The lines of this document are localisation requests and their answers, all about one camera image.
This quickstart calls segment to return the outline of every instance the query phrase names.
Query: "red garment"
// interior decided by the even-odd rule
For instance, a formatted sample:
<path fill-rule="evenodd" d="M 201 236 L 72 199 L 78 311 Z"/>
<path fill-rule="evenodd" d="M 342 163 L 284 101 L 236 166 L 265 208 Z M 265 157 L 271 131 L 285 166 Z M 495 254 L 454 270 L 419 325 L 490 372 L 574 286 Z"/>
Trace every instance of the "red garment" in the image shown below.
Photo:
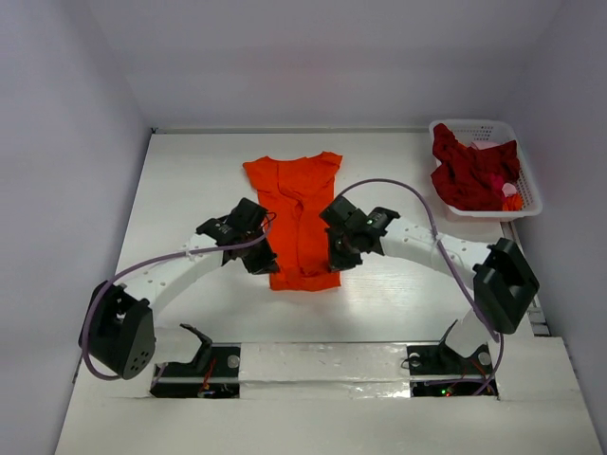
<path fill-rule="evenodd" d="M 329 272 L 327 225 L 319 216 L 333 201 L 340 163 L 340 155 L 322 152 L 292 161 L 264 156 L 243 164 L 260 204 L 277 215 L 268 240 L 280 272 L 270 275 L 271 289 L 320 291 L 340 285 L 340 274 Z"/>
<path fill-rule="evenodd" d="M 432 173 L 436 192 L 460 210 L 501 210 L 502 197 L 493 190 L 490 176 L 499 175 L 505 182 L 519 179 L 521 163 L 514 140 L 479 151 L 460 144 L 440 123 L 434 127 L 432 153 L 442 162 Z"/>
<path fill-rule="evenodd" d="M 491 182 L 491 189 L 493 190 L 493 192 L 495 194 L 500 196 L 502 203 L 504 203 L 506 201 L 506 197 L 504 196 L 504 192 L 502 191 L 502 188 L 504 187 L 504 184 L 505 184 L 504 178 L 501 175 L 498 175 L 497 173 L 490 173 L 489 180 Z"/>

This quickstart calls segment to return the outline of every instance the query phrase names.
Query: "orange shirt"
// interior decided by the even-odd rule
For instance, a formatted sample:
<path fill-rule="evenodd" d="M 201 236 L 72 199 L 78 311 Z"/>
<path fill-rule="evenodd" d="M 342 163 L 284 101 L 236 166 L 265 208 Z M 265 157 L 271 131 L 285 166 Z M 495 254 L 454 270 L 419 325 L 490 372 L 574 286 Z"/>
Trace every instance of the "orange shirt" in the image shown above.
<path fill-rule="evenodd" d="M 259 203 L 276 213 L 269 243 L 278 254 L 280 272 L 270 275 L 270 288 L 320 291 L 340 285 L 329 273 L 329 246 L 321 211 L 333 201 L 341 156 L 322 152 L 310 158 L 279 161 L 264 156 L 244 163 Z"/>

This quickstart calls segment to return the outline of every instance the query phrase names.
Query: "wire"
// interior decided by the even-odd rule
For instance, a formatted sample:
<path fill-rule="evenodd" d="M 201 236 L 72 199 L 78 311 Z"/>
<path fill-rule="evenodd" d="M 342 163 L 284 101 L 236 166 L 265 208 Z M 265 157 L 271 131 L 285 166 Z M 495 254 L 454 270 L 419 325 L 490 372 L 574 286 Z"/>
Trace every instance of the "wire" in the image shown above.
<path fill-rule="evenodd" d="M 366 180 L 360 180 L 359 182 L 357 182 L 353 185 L 350 185 L 345 190 L 340 192 L 340 194 L 338 194 L 338 196 L 342 196 L 342 195 L 346 194 L 348 191 L 352 190 L 353 188 L 359 187 L 360 185 L 365 185 L 367 183 L 391 183 L 393 185 L 398 185 L 399 187 L 409 190 L 415 196 L 417 196 L 417 199 L 419 199 L 419 202 L 421 202 L 422 205 L 424 206 L 424 209 L 426 209 L 426 214 L 428 215 L 428 220 L 430 221 L 430 231 L 432 233 L 432 237 L 436 241 L 438 250 L 440 251 L 440 254 L 443 256 L 443 258 L 445 259 L 445 263 L 447 263 L 447 267 L 449 268 L 449 271 L 451 272 L 453 278 L 457 282 L 457 285 L 459 286 L 460 290 L 464 294 L 464 297 L 466 297 L 466 300 L 468 301 L 468 303 L 474 310 L 474 314 L 476 315 L 476 317 L 478 319 L 480 319 L 480 321 L 483 323 L 483 325 L 485 325 L 489 334 L 493 338 L 493 341 L 497 341 L 498 340 L 497 335 L 495 334 L 495 332 L 493 332 L 493 328 L 489 324 L 487 318 L 485 318 L 485 315 L 479 308 L 478 304 L 474 301 L 474 298 L 470 295 L 470 292 L 466 288 L 466 285 L 464 284 L 462 277 L 460 277 L 459 272 L 455 268 L 455 264 L 452 262 L 451 257 L 449 256 L 449 253 L 443 246 L 442 241 L 440 239 L 437 239 L 438 228 L 436 227 L 436 220 L 434 220 L 434 215 L 432 214 L 432 209 L 430 208 L 430 205 L 428 204 L 428 201 L 426 201 L 424 196 L 422 196 L 421 193 L 418 190 L 416 190 L 414 187 L 407 185 L 406 183 L 399 182 L 398 180 L 393 180 L 390 178 L 368 178 Z"/>
<path fill-rule="evenodd" d="M 493 367 L 493 371 L 491 372 L 491 374 L 489 375 L 487 380 L 483 383 L 483 385 L 481 387 L 479 387 L 479 389 L 475 393 L 473 393 L 472 396 L 480 395 L 483 392 L 483 390 L 491 383 L 491 381 L 495 377 L 495 374 L 497 373 L 497 369 L 500 368 L 500 365 L 502 364 L 502 358 L 504 357 L 504 335 L 499 334 L 499 339 L 500 339 L 500 352 L 499 352 L 499 354 L 497 354 L 497 360 L 495 361 L 495 366 Z"/>
<path fill-rule="evenodd" d="M 480 363 L 478 363 L 476 360 L 473 360 L 473 359 L 470 360 L 470 363 L 472 365 L 474 365 L 474 368 L 476 368 L 480 374 L 483 375 L 484 379 L 487 379 L 487 373 L 485 373 L 485 370 L 483 370 L 483 367 L 481 367 Z"/>
<path fill-rule="evenodd" d="M 437 379 L 435 381 L 424 381 L 424 386 L 440 386 L 442 384 L 450 384 L 451 386 L 459 384 L 460 382 L 478 382 L 482 384 L 485 379 L 477 379 L 476 377 L 460 377 L 453 382 L 453 379 Z"/>
<path fill-rule="evenodd" d="M 148 259 L 141 263 L 131 265 L 130 267 L 125 268 L 120 273 L 117 273 L 114 277 L 112 277 L 107 282 L 105 282 L 105 284 L 101 287 L 100 291 L 97 293 L 97 295 L 91 302 L 90 306 L 88 307 L 88 311 L 86 312 L 86 318 L 84 319 L 82 349 L 83 349 L 84 364 L 86 365 L 86 368 L 88 369 L 88 371 L 90 371 L 91 374 L 93 374 L 98 379 L 102 379 L 105 381 L 115 381 L 117 379 L 120 379 L 120 376 L 118 376 L 118 375 L 111 376 L 108 374 L 104 374 L 95 368 L 95 366 L 93 365 L 93 362 L 91 360 L 89 345 L 88 345 L 93 315 L 95 315 L 95 312 L 97 311 L 97 308 L 101 302 L 101 299 L 103 299 L 103 296 L 109 290 L 109 288 L 112 286 L 112 284 L 114 284 L 121 278 L 125 277 L 129 273 L 139 270 L 140 268 L 145 267 L 146 265 L 162 263 L 165 261 L 169 261 L 171 259 L 183 258 L 189 254 L 208 254 L 208 253 L 214 253 L 216 251 L 231 251 L 234 249 L 248 248 L 249 246 L 254 246 L 254 245 L 262 242 L 267 237 L 267 235 L 270 233 L 270 231 L 272 230 L 272 220 L 275 219 L 275 217 L 272 219 L 269 219 L 269 217 L 267 216 L 266 219 L 267 219 L 267 230 L 262 235 L 260 235 L 259 237 L 255 238 L 249 242 L 244 242 L 242 244 L 236 244 L 236 245 L 228 245 L 228 246 L 213 246 L 211 248 L 198 248 L 198 249 L 192 249 L 190 251 L 177 251 L 175 253 L 165 254 L 163 256 L 157 256 L 155 258 Z"/>
<path fill-rule="evenodd" d="M 217 359 L 214 357 L 211 360 L 211 364 L 209 365 L 209 369 L 207 370 L 207 373 L 205 374 L 204 379 L 202 380 L 202 385 L 200 386 L 200 389 L 198 390 L 198 393 L 202 393 L 204 391 L 207 391 L 207 383 L 209 382 L 209 378 L 212 375 L 212 370 L 213 368 L 215 368 L 215 363 L 217 363 Z"/>
<path fill-rule="evenodd" d="M 274 215 L 274 216 L 272 216 L 271 218 L 269 218 L 268 216 L 266 216 L 266 220 L 262 224 L 262 229 L 265 229 L 269 225 L 269 223 L 271 223 L 272 221 L 274 221 L 276 219 L 276 217 L 278 216 L 278 214 L 275 211 L 269 211 L 267 213 L 267 215 Z"/>

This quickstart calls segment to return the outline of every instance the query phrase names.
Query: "laundry basket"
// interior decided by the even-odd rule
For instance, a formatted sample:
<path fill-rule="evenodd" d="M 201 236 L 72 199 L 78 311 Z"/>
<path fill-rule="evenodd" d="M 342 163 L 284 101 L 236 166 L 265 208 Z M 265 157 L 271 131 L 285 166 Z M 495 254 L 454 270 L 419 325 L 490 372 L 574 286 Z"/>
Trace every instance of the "laundry basket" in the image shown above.
<path fill-rule="evenodd" d="M 510 140 L 517 142 L 517 156 L 521 162 L 521 172 L 519 180 L 515 186 L 519 194 L 523 198 L 523 208 L 519 211 L 471 211 L 460 210 L 455 207 L 446 207 L 447 219 L 457 221 L 464 217 L 474 218 L 479 221 L 501 221 L 507 222 L 523 218 L 525 216 L 534 216 L 542 211 L 542 199 L 538 192 L 538 186 L 535 183 L 533 175 L 529 170 L 529 166 L 524 157 L 524 152 L 516 138 L 512 128 L 502 121 L 494 120 L 466 120 L 466 119 L 450 119 L 437 120 L 430 124 L 430 137 L 434 143 L 434 127 L 439 123 L 444 123 L 449 128 L 457 140 L 462 144 L 469 146 L 473 140 L 489 140 L 503 144 Z M 437 167 L 440 166 L 440 161 L 436 160 Z"/>

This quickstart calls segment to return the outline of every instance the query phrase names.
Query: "white wall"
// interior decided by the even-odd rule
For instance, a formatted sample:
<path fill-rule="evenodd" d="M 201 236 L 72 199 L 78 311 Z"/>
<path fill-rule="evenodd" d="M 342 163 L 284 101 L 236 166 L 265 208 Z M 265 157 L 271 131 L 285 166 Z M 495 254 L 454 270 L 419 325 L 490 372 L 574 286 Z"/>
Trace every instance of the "white wall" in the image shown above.
<path fill-rule="evenodd" d="M 149 130 L 88 6 L 0 1 L 0 452 L 53 453 Z"/>
<path fill-rule="evenodd" d="M 607 2 L 567 0 L 506 110 L 542 189 L 518 224 L 607 448 Z"/>
<path fill-rule="evenodd" d="M 496 117 L 561 0 L 89 0 L 154 126 Z"/>

